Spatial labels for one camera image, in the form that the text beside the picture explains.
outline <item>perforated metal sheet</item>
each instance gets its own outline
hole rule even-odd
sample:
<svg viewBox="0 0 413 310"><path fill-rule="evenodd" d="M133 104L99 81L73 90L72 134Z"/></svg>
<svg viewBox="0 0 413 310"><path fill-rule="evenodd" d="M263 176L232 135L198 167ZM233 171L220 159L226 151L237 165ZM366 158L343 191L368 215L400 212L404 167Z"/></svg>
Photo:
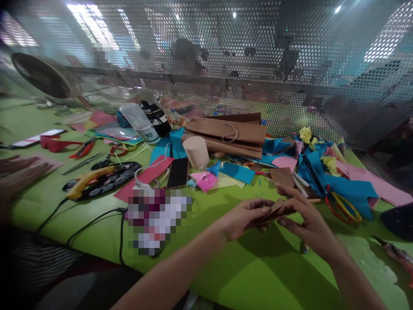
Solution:
<svg viewBox="0 0 413 310"><path fill-rule="evenodd" d="M413 1L36 0L9 11L26 33L5 27L3 41L78 72L105 109L148 87L175 116L259 111L270 133L310 125L366 149L413 106Z"/></svg>

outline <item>pink paper piece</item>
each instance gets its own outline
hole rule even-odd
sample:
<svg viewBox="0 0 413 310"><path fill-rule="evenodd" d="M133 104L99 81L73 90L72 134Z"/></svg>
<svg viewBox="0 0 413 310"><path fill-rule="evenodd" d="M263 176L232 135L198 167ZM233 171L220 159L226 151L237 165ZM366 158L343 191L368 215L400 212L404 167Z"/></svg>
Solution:
<svg viewBox="0 0 413 310"><path fill-rule="evenodd" d="M113 115L106 114L105 112L101 110L96 110L92 114L92 116L89 119L93 123L96 123L97 126L103 126L112 122L116 122L116 117Z"/></svg>
<svg viewBox="0 0 413 310"><path fill-rule="evenodd" d="M298 158L298 155L301 154L302 148L304 147L304 142L302 141L295 141L294 147L296 148L296 157Z"/></svg>
<svg viewBox="0 0 413 310"><path fill-rule="evenodd" d="M275 158L271 163L278 168L290 168L291 173L294 172L294 168L297 165L298 159L280 156Z"/></svg>
<svg viewBox="0 0 413 310"><path fill-rule="evenodd" d="M161 160L165 159L164 155L160 155L151 166L156 165L159 163ZM146 168L140 175L138 175L138 180L141 181L144 184L149 184L152 182L154 179L156 179L158 176L160 176L171 164L173 161L173 158L167 157L166 160L161 162L159 165L156 167L148 167ZM114 197L124 201L128 202L128 198L133 196L133 187L135 186L135 180L133 179L129 183L127 183L123 188L121 188L115 195Z"/></svg>
<svg viewBox="0 0 413 310"><path fill-rule="evenodd" d="M199 181L197 181L197 186L203 190L203 192L208 192L218 181L218 178L207 171L205 173L205 177Z"/></svg>
<svg viewBox="0 0 413 310"><path fill-rule="evenodd" d="M79 131L80 133L85 133L86 129L83 127L83 123L78 124L69 124L74 130Z"/></svg>
<svg viewBox="0 0 413 310"><path fill-rule="evenodd" d="M371 182L377 195L396 207L413 202L413 197L409 193L394 187L367 169L358 168L350 164L339 164L339 161L337 161L337 167L350 180Z"/></svg>
<svg viewBox="0 0 413 310"><path fill-rule="evenodd" d="M201 181L205 176L207 175L207 172L196 172L191 174L191 178L193 178L195 180L196 183L198 183L199 181Z"/></svg>

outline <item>black smartphone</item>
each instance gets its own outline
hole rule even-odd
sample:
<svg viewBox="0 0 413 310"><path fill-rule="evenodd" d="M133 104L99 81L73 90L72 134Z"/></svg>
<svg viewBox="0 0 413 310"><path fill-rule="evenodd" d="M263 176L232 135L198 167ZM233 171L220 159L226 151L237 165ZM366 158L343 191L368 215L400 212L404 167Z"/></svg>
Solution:
<svg viewBox="0 0 413 310"><path fill-rule="evenodd" d="M172 189L185 185L188 182L189 160L188 158L175 159L171 163L167 189Z"/></svg>

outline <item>table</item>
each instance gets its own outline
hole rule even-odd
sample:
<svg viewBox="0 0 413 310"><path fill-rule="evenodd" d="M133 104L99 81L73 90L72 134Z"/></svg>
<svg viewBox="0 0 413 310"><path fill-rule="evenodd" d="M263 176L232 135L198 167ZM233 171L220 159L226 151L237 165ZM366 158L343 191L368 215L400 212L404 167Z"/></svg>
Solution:
<svg viewBox="0 0 413 310"><path fill-rule="evenodd" d="M16 142L53 128L67 129L65 125L53 125L61 121L62 117L54 116L52 110L37 110L33 105L14 105L2 110L1 115L1 126L10 130L8 132L0 128L1 140L5 143ZM88 138L85 136L79 138L79 141L86 140ZM135 152L142 148L143 146L139 146ZM101 150L108 151L109 147L99 140L90 155ZM65 165L24 191L15 204L12 224L30 231L34 231L64 198L61 188L66 181L88 169L84 167L62 176L62 171L76 164L68 159L73 151L53 154L41 149L40 145L1 151L0 157L36 152L65 161ZM145 151L134 160L147 165L149 157L150 152ZM355 166L363 166L350 150L347 151L346 158ZM128 266L143 273L148 272L242 199L260 196L272 200L278 198L273 185L264 178L259 186L258 176L254 177L252 186L246 185L243 189L231 186L214 189L207 194L199 190L190 193L193 195L192 212L188 219L182 221L182 226L177 228L176 234L171 237L171 243L160 256L157 259L138 256L137 251L126 242L123 259ZM113 194L89 202L68 201L45 226L42 235L66 242L79 228L116 207L126 207L126 204L114 198ZM394 236L379 220L380 213L392 206L381 201L373 212L374 221L364 220L357 229L340 222L325 204L318 204L317 207L387 307L401 310L408 309L409 303L413 305L413 293L407 287L409 276L386 256L371 237L371 234L377 235L413 253L412 244ZM119 216L109 215L86 229L72 242L72 246L79 251L119 263ZM302 221L299 214L290 218ZM131 227L125 227L124 233L126 240L133 239ZM197 277L191 289L232 309L344 309L345 305L329 266L311 250L308 255L300 254L299 244L300 240L296 236L274 223L265 234L256 229L250 230L239 241L228 243L225 250Z"/></svg>

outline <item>red paper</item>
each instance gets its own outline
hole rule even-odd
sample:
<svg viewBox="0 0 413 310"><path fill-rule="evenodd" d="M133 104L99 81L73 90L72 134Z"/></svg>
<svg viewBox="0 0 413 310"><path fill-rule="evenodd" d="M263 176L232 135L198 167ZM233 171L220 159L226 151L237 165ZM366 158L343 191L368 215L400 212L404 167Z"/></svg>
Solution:
<svg viewBox="0 0 413 310"><path fill-rule="evenodd" d="M140 175L138 175L138 180L141 181L144 184L149 184L152 182L154 179L156 179L158 176L160 176L171 164L173 161L173 158L167 157L166 160L161 162L159 165L156 167L153 167L157 163L159 163L161 160L165 159L164 155L160 155L152 165L150 165L148 168L146 168ZM129 183L127 183L124 187L122 187L115 195L114 197L124 201L128 202L128 198L133 196L133 187L135 186L135 180L133 179Z"/></svg>

